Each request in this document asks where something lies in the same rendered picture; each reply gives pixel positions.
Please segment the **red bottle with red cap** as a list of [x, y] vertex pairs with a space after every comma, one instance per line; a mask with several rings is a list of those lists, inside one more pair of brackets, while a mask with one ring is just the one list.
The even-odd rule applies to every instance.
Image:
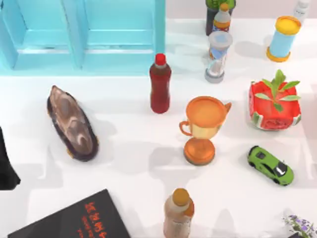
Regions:
[[158, 53], [155, 62], [150, 67], [151, 93], [150, 104], [153, 112], [163, 114], [170, 106], [169, 83], [171, 68], [166, 62], [166, 56]]

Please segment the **orange trophy cup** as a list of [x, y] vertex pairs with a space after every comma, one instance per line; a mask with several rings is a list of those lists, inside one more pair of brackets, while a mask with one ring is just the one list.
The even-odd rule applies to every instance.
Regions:
[[187, 119], [179, 123], [180, 131], [191, 137], [184, 146], [187, 161], [195, 166], [209, 164], [215, 156], [211, 139], [223, 125], [232, 104], [210, 96], [198, 96], [186, 107]]

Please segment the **grey hourglass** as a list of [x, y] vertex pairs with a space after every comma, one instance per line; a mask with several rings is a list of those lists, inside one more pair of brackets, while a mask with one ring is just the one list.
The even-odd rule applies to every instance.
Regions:
[[214, 31], [209, 35], [210, 61], [205, 70], [205, 79], [209, 83], [220, 83], [224, 78], [224, 66], [227, 50], [233, 43], [232, 36], [225, 31]]

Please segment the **beige bottle with orange cap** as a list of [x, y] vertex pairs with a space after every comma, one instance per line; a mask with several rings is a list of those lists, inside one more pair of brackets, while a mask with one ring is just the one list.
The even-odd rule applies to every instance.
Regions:
[[164, 204], [164, 237], [188, 238], [194, 213], [194, 202], [188, 191], [177, 188]]

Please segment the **light blue rack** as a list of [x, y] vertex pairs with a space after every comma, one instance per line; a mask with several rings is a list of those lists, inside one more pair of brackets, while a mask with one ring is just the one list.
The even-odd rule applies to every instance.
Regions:
[[165, 0], [0, 0], [0, 75], [146, 75]]

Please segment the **red watermelon plant pot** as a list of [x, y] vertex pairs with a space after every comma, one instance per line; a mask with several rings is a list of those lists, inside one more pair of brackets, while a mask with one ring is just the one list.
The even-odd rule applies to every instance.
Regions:
[[296, 86], [299, 81], [286, 81], [279, 69], [272, 81], [251, 83], [249, 114], [254, 125], [262, 130], [278, 131], [297, 125], [302, 118]]

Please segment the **dark pot with green plant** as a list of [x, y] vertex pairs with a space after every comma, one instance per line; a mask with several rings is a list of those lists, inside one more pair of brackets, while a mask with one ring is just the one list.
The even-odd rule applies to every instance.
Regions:
[[220, 4], [223, 2], [226, 2], [228, 4], [229, 14], [232, 15], [232, 12], [236, 6], [236, 0], [205, 0], [205, 4], [207, 8], [205, 32], [207, 36], [212, 32], [214, 17], [219, 11]]

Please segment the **clear bottle with orange label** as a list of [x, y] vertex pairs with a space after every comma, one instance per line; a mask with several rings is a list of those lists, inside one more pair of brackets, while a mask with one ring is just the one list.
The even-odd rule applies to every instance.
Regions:
[[222, 3], [219, 7], [218, 13], [213, 20], [212, 31], [229, 31], [231, 16], [229, 14], [229, 5]]

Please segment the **green toy car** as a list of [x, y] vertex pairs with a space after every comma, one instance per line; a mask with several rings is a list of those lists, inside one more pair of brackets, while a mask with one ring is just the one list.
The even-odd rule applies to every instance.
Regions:
[[248, 164], [270, 178], [276, 184], [288, 186], [293, 182], [293, 170], [264, 148], [255, 145], [247, 156]]

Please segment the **black book with red lettering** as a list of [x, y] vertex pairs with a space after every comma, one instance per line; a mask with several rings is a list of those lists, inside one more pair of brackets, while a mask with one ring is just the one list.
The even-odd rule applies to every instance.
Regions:
[[25, 226], [6, 238], [131, 238], [104, 189]]

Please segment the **blue and yellow can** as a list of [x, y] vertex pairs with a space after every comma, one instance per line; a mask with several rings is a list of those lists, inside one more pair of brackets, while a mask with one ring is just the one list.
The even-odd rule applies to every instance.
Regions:
[[266, 50], [266, 56], [274, 62], [287, 61], [301, 22], [293, 16], [280, 16], [275, 23], [275, 33]]

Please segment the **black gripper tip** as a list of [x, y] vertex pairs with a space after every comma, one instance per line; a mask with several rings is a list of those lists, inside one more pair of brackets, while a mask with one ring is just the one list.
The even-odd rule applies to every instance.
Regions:
[[21, 179], [9, 161], [2, 128], [0, 127], [0, 191], [14, 190], [20, 182]]

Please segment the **purple flower plant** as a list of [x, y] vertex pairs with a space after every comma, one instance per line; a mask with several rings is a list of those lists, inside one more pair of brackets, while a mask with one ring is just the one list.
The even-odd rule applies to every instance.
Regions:
[[297, 215], [283, 217], [288, 238], [317, 238], [317, 224]]

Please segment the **white bottle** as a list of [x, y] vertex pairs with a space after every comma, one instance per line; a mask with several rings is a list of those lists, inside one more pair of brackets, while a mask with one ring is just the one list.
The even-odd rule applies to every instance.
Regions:
[[295, 5], [293, 16], [297, 18], [301, 23], [307, 17], [309, 7], [310, 7], [310, 0], [297, 0], [297, 4]]

